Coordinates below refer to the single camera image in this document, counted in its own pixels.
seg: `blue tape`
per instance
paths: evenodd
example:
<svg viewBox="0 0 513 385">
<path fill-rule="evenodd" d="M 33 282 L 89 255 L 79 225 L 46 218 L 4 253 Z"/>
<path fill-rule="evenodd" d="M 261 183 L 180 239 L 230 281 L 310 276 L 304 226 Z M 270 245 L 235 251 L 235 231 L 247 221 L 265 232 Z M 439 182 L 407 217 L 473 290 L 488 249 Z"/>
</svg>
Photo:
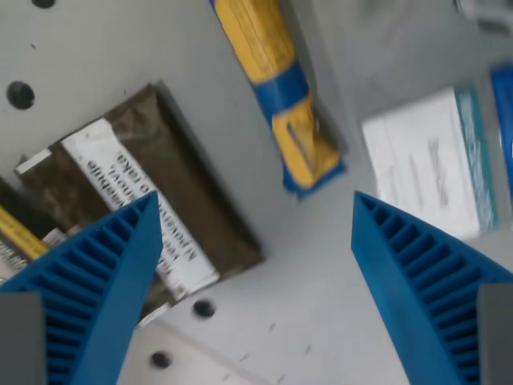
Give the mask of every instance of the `blue tape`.
<svg viewBox="0 0 513 385">
<path fill-rule="evenodd" d="M 513 197 L 513 65 L 491 71 L 510 197 Z"/>
<path fill-rule="evenodd" d="M 253 90 L 271 127 L 274 115 L 287 111 L 310 93 L 305 73 L 298 60 L 277 77 L 260 85 L 253 84 Z"/>
</svg>

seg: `blue stripe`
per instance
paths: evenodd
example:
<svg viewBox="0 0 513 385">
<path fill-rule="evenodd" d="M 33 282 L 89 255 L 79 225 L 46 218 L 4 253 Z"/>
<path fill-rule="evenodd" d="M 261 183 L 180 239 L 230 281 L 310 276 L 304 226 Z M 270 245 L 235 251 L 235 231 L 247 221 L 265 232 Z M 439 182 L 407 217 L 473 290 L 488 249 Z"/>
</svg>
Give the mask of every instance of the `blue stripe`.
<svg viewBox="0 0 513 385">
<path fill-rule="evenodd" d="M 513 153 L 511 148 L 513 146 L 513 66 L 508 65 L 493 70 L 491 82 L 500 122 L 510 197 L 513 197 Z"/>
<path fill-rule="evenodd" d="M 497 225 L 497 204 L 491 181 L 490 156 L 484 135 L 478 93 L 474 87 L 467 87 L 455 89 L 454 95 L 462 125 L 463 141 L 467 150 L 479 228 L 490 230 Z"/>
<path fill-rule="evenodd" d="M 320 180 L 318 180 L 314 186 L 310 188 L 302 188 L 294 181 L 289 169 L 285 166 L 285 162 L 283 162 L 283 185 L 290 193 L 294 194 L 299 199 L 304 199 L 308 198 L 335 176 L 342 174 L 343 172 L 345 172 L 345 165 L 342 162 L 339 162 L 334 168 L 329 170 Z"/>
<path fill-rule="evenodd" d="M 309 94 L 305 73 L 298 60 L 276 78 L 260 85 L 253 84 L 253 90 L 271 127 L 274 115 L 287 111 Z"/>
</svg>

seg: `white label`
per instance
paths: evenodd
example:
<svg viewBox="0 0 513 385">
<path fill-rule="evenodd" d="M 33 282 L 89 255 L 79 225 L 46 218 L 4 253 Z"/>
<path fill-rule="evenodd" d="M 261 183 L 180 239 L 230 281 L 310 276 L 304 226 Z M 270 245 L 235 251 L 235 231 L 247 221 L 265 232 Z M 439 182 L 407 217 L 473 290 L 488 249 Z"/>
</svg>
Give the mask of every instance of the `white label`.
<svg viewBox="0 0 513 385">
<path fill-rule="evenodd" d="M 32 156 L 29 160 L 26 162 L 21 163 L 17 168 L 16 172 L 19 175 L 22 175 L 24 172 L 29 171 L 31 168 L 33 168 L 36 164 L 39 162 L 42 162 L 45 160 L 48 156 L 51 155 L 51 151 L 48 148 L 45 148 L 41 152 L 38 152 L 34 156 Z"/>
<path fill-rule="evenodd" d="M 382 200 L 455 237 L 479 233 L 452 89 L 363 123 Z"/>
<path fill-rule="evenodd" d="M 114 211 L 157 191 L 164 249 L 157 266 L 177 300 L 216 282 L 220 275 L 137 160 L 105 119 L 68 136 L 63 147 Z"/>
<path fill-rule="evenodd" d="M 42 239 L 42 241 L 45 245 L 53 248 L 56 245 L 63 243 L 66 239 L 66 235 L 64 235 L 60 229 L 53 229 Z"/>
</svg>

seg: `screw hole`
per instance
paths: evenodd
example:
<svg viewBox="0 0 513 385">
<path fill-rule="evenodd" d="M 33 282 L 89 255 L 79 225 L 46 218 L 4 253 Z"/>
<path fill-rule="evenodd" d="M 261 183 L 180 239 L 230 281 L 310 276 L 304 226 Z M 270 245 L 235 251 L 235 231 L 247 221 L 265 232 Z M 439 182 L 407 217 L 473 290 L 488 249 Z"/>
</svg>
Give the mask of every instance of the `screw hole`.
<svg viewBox="0 0 513 385">
<path fill-rule="evenodd" d="M 16 81 L 7 88 L 7 99 L 14 108 L 27 110 L 34 104 L 35 94 L 27 83 Z"/>
<path fill-rule="evenodd" d="M 211 318 L 216 313 L 216 307 L 208 299 L 194 302 L 192 312 L 199 318 Z"/>
<path fill-rule="evenodd" d="M 171 356 L 165 351 L 157 351 L 150 358 L 150 363 L 157 369 L 167 369 L 171 366 L 172 362 Z"/>
<path fill-rule="evenodd" d="M 55 0 L 32 0 L 32 4 L 42 10 L 47 10 L 55 5 Z"/>
</svg>

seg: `yellow label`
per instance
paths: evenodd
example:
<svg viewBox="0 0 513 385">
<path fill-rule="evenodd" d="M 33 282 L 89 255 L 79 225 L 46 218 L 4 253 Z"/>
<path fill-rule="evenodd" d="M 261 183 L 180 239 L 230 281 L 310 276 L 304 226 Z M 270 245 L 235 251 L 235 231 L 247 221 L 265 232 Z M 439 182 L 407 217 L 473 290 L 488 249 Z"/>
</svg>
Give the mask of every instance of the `yellow label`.
<svg viewBox="0 0 513 385">
<path fill-rule="evenodd" d="M 337 149 L 317 130 L 311 96 L 275 115 L 273 132 L 287 168 L 302 188 L 313 187 L 340 162 Z"/>
<path fill-rule="evenodd" d="M 2 206 L 0 206 L 0 231 L 30 259 L 37 259 L 48 250 L 37 237 L 14 219 Z"/>
<path fill-rule="evenodd" d="M 217 0 L 216 12 L 252 83 L 288 69 L 296 51 L 277 0 Z"/>
</svg>

